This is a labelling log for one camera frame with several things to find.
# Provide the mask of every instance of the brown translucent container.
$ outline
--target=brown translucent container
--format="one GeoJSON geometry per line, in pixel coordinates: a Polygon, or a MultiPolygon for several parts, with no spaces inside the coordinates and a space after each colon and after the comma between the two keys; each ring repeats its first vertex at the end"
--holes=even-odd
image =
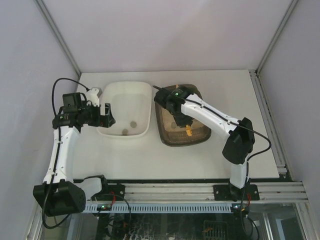
{"type": "MultiPolygon", "coordinates": [[[[193,84],[180,84],[192,89],[200,98],[201,94],[193,84]]],[[[176,85],[165,89],[173,91],[176,85]]],[[[171,147],[183,147],[203,143],[211,136],[211,129],[194,119],[191,125],[192,136],[188,136],[185,127],[177,126],[174,117],[158,103],[155,103],[155,115],[161,141],[171,147]]]]}

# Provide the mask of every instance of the white table surface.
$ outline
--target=white table surface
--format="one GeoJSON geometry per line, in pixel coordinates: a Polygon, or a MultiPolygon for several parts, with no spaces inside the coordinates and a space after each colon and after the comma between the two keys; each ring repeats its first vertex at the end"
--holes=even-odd
{"type": "MultiPolygon", "coordinates": [[[[248,70],[83,73],[80,78],[87,87],[102,90],[109,83],[118,81],[141,81],[159,87],[194,84],[207,103],[240,120],[247,117],[254,130],[267,134],[248,70]]],[[[266,140],[255,136],[253,153],[267,146],[266,140]]],[[[214,132],[200,144],[164,145],[152,99],[150,126],[141,137],[115,139],[98,134],[94,127],[83,127],[74,153],[73,178],[98,174],[114,180],[229,178],[230,163],[222,155],[223,147],[224,142],[214,132]]],[[[249,176],[279,177],[271,150],[249,161],[249,176]]]]}

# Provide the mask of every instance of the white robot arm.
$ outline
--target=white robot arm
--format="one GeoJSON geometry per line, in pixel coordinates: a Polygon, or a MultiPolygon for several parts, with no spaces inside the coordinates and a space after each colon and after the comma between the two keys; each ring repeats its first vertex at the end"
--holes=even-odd
{"type": "Polygon", "coordinates": [[[105,114],[101,115],[101,93],[94,87],[86,93],[62,96],[63,106],[52,121],[54,143],[49,168],[43,183],[33,188],[33,196],[47,216],[81,213],[86,200],[102,190],[99,176],[81,183],[73,179],[74,149],[83,125],[109,128],[116,122],[109,103],[105,103],[105,114]]]}
{"type": "MultiPolygon", "coordinates": [[[[181,105],[181,113],[184,115],[190,116],[194,119],[197,119],[199,122],[206,125],[208,128],[212,129],[216,134],[218,134],[224,141],[230,137],[230,132],[233,132],[237,126],[230,124],[228,121],[232,123],[238,123],[238,119],[228,116],[225,113],[219,111],[213,106],[209,105],[205,101],[203,101],[198,95],[191,94],[187,98],[187,100],[191,100],[194,102],[201,103],[201,106],[195,104],[190,101],[186,101],[181,105]],[[216,114],[213,114],[211,111],[205,109],[207,107],[214,112],[218,113],[220,116],[223,116],[228,121],[222,120],[216,114]]],[[[246,174],[247,174],[247,163],[246,160],[242,164],[231,164],[231,176],[230,183],[237,187],[238,189],[242,189],[246,183],[246,174]]]]}
{"type": "Polygon", "coordinates": [[[231,188],[234,188],[235,192],[241,190],[247,181],[247,159],[255,143],[254,133],[250,131],[253,129],[251,121],[247,118],[238,120],[228,116],[185,86],[179,86],[172,92],[165,88],[153,87],[159,90],[154,101],[173,115],[179,127],[191,126],[193,119],[197,119],[225,141],[222,154],[232,163],[231,188]]]}

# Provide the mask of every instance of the white wall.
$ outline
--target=white wall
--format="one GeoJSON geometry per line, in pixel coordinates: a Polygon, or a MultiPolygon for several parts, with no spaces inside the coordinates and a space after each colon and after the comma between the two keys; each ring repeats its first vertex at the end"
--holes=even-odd
{"type": "Polygon", "coordinates": [[[20,240],[50,161],[52,84],[76,74],[32,0],[1,1],[0,35],[0,239],[20,240]]]}
{"type": "Polygon", "coordinates": [[[320,1],[300,1],[261,79],[293,167],[320,219],[320,1]]]}
{"type": "Polygon", "coordinates": [[[81,71],[255,69],[291,0],[44,0],[81,71]]]}

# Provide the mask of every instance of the white container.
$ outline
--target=white container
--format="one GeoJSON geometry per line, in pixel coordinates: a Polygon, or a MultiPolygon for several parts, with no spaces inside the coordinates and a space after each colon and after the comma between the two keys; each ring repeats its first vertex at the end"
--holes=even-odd
{"type": "Polygon", "coordinates": [[[100,104],[111,104],[115,124],[109,128],[98,127],[99,134],[114,138],[134,138],[145,134],[149,128],[152,88],[140,81],[110,83],[103,91],[100,104]]]}

